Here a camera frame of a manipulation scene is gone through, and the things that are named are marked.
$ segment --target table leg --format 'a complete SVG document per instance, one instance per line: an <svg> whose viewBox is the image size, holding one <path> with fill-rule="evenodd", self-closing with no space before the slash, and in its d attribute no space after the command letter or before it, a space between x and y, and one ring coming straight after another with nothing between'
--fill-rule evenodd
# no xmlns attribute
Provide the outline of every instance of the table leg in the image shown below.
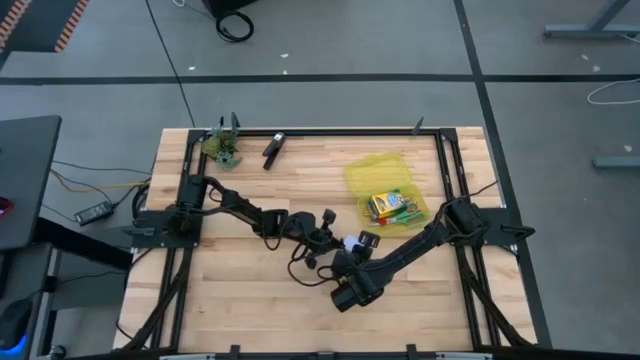
<svg viewBox="0 0 640 360"><path fill-rule="evenodd" d="M544 36L605 37L640 34L640 26L609 25L630 0L609 0L586 25L545 25Z"/></svg>
<svg viewBox="0 0 640 360"><path fill-rule="evenodd" d="M9 54L11 52L7 51L7 50L0 50L0 72L2 71L2 67L4 66L4 63L7 62L7 59L9 58Z"/></svg>
<svg viewBox="0 0 640 360"><path fill-rule="evenodd" d="M33 241L50 243L55 248L122 271L128 271L133 255L117 247L94 240L44 218L38 218Z"/></svg>
<svg viewBox="0 0 640 360"><path fill-rule="evenodd" d="M593 167L599 169L640 168L640 157L638 156L596 156L592 162Z"/></svg>

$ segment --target desk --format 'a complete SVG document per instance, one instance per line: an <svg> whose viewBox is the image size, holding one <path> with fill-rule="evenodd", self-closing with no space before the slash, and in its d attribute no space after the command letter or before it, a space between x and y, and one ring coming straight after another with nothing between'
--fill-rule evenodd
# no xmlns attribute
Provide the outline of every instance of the desk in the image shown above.
<svg viewBox="0 0 640 360"><path fill-rule="evenodd" d="M55 152L61 120L59 116L0 121L0 195L14 208L0 217L0 311L10 303L30 296L32 311L26 331L25 351L11 358L28 359L32 344L37 355L48 353L55 315L51 297L41 310L42 293L53 292L56 272L48 277L53 248L83 256L126 271L131 254L40 218L40 205ZM36 321L44 313L42 335L36 338Z"/></svg>
<svg viewBox="0 0 640 360"><path fill-rule="evenodd" d="M456 130L473 192L495 180L491 157L482 128ZM164 209L176 200L187 131L167 129L162 134L149 209ZM263 209L309 211L321 219L324 209L330 208L337 214L332 229L338 237L362 230L343 171L345 165L366 155L401 153L431 214L445 201L434 137L288 135L267 172L262 169L265 158L261 153L269 141L269 137L241 137L237 146L243 157L240 166L224 172L207 160L206 174ZM455 174L448 148L446 156ZM458 194L455 176L452 181ZM499 206L498 188L473 200L481 207ZM215 206L206 199L205 209ZM416 232L383 238L374 257L387 254ZM294 245L283 240L280 249L270 252L249 226L232 216L205 218L191 263L179 352L228 352L231 344L241 345L242 352L404 351L410 343L420 351L472 349L453 247L441 246L412 263L371 305L339 313L329 296L335 284L305 288L287 274ZM535 342L516 258L496 247L482 251L494 300L520 334ZM165 254L163 249L152 251L130 273L120 324L131 334L158 300ZM470 251L468 258L473 261ZM323 256L319 265L331 259ZM304 265L293 271L302 280L316 279L315 272ZM478 301L475 303L482 338L488 343L486 320ZM168 344L173 316L165 319L161 345ZM125 343L118 334L114 347Z"/></svg>

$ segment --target clear yellow lid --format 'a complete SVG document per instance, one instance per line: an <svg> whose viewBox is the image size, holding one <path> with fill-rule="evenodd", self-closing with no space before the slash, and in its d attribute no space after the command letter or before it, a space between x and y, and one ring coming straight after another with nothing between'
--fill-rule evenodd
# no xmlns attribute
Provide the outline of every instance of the clear yellow lid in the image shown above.
<svg viewBox="0 0 640 360"><path fill-rule="evenodd" d="M369 155L345 167L349 190L356 197L371 196L411 183L411 171L398 153Z"/></svg>

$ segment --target metal bracket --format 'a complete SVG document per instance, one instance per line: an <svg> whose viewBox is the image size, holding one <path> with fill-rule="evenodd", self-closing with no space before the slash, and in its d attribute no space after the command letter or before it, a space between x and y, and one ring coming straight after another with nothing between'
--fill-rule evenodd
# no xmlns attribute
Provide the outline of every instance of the metal bracket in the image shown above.
<svg viewBox="0 0 640 360"><path fill-rule="evenodd" d="M492 354L481 353L459 353L459 352L437 352L436 357L438 359L451 359L451 360L491 360Z"/></svg>
<svg viewBox="0 0 640 360"><path fill-rule="evenodd" d="M535 233L527 226L513 226L510 212L503 208L480 208L480 216L491 226L484 235L484 245L511 246Z"/></svg>
<svg viewBox="0 0 640 360"><path fill-rule="evenodd" d="M416 344L407 344L407 360L419 360Z"/></svg>
<svg viewBox="0 0 640 360"><path fill-rule="evenodd" d="M42 288L43 292L52 293L56 291L56 284L58 283L57 276L47 275L47 278L44 279L44 287Z"/></svg>
<svg viewBox="0 0 640 360"><path fill-rule="evenodd" d="M336 353L332 351L318 352L318 360L333 360L336 358Z"/></svg>
<svg viewBox="0 0 640 360"><path fill-rule="evenodd" d="M125 227L123 231L132 236L132 246L136 248L194 248L200 243L200 229L202 228L202 216L187 215L188 229L185 234L172 235L164 231L158 233L156 229L171 222L178 214L174 211L141 211L136 224L140 227Z"/></svg>
<svg viewBox="0 0 640 360"><path fill-rule="evenodd" d="M458 132L455 128L443 128L440 129L440 135L452 143L458 143Z"/></svg>
<svg viewBox="0 0 640 360"><path fill-rule="evenodd" d="M161 356L160 360L215 360L216 354L193 354Z"/></svg>
<svg viewBox="0 0 640 360"><path fill-rule="evenodd" d="M414 126L413 129L411 129L411 135L413 136L420 135L420 127L422 127L423 121L424 121L424 116L421 117L420 120L418 120L418 123L416 124L416 126Z"/></svg>
<svg viewBox="0 0 640 360"><path fill-rule="evenodd" d="M229 349L229 360L238 360L240 358L240 345L231 345Z"/></svg>

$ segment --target wooden tabletop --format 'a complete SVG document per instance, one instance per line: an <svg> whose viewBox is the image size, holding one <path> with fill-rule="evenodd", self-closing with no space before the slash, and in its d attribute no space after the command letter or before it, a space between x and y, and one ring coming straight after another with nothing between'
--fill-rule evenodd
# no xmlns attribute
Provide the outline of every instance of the wooden tabletop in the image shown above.
<svg viewBox="0 0 640 360"><path fill-rule="evenodd" d="M474 192L495 180L491 157L482 128L457 130L469 190ZM187 131L163 132L147 201L150 209L164 209L176 200ZM432 137L287 137L267 172L262 169L262 151L269 142L266 137L241 137L237 146L241 165L224 172L208 160L207 175L263 209L312 212L318 225L324 210L332 209L337 214L332 225L337 237L357 236L362 230L344 167L369 154L402 154L431 214L445 201ZM447 157L452 167L448 147ZM498 188L473 201L480 207L499 206ZM204 208L215 206L207 199ZM384 256L419 230L383 238L373 257ZM419 351L471 349L451 246L430 251L396 274L384 295L371 305L340 313L330 297L335 283L307 288L289 277L286 264L294 245L283 240L271 252L248 225L234 217L205 218L191 265L180 352L228 352L231 344L241 345L242 352L405 351L410 343ZM496 304L521 335L534 342L515 257L497 247L485 247L483 253ZM120 316L122 328L131 334L157 302L165 254L166 250L156 249L131 271ZM468 258L473 263L470 250ZM331 255L322 256L319 265L330 264L331 259ZM317 280L315 271L303 263L294 265L293 271L302 280ZM483 340L488 343L486 318L477 299L476 307ZM172 316L166 319L163 344L168 344ZM124 343L126 339L118 334L114 346Z"/></svg>

